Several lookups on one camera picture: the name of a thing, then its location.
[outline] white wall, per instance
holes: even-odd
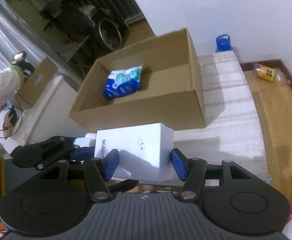
[[[136,0],[156,35],[187,27],[198,55],[231,37],[239,61],[282,58],[292,74],[292,0]]]

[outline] white box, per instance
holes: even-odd
[[[172,179],[173,130],[162,123],[97,132],[95,157],[104,158],[112,149],[119,151],[114,177],[143,181]]]

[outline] open cardboard box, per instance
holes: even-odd
[[[58,67],[48,57],[44,58],[27,82],[21,85],[12,104],[19,110],[32,108],[57,71]]]
[[[103,97],[112,70],[143,65],[131,95]],[[205,127],[200,68],[187,29],[149,38],[97,59],[69,113],[89,132],[163,123],[173,130]]]

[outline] white curtain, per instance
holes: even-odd
[[[36,67],[45,57],[49,57],[58,67],[58,74],[78,90],[82,79],[62,60],[5,2],[0,0],[0,70],[10,65],[13,56],[27,53],[26,60]]]

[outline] white table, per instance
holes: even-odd
[[[206,128],[175,131],[174,147],[188,158],[199,157],[209,164],[233,160],[262,180],[267,180],[259,118],[235,54],[232,51],[215,53],[198,57],[198,61]],[[156,184],[177,186],[183,183],[173,172],[173,179]]]

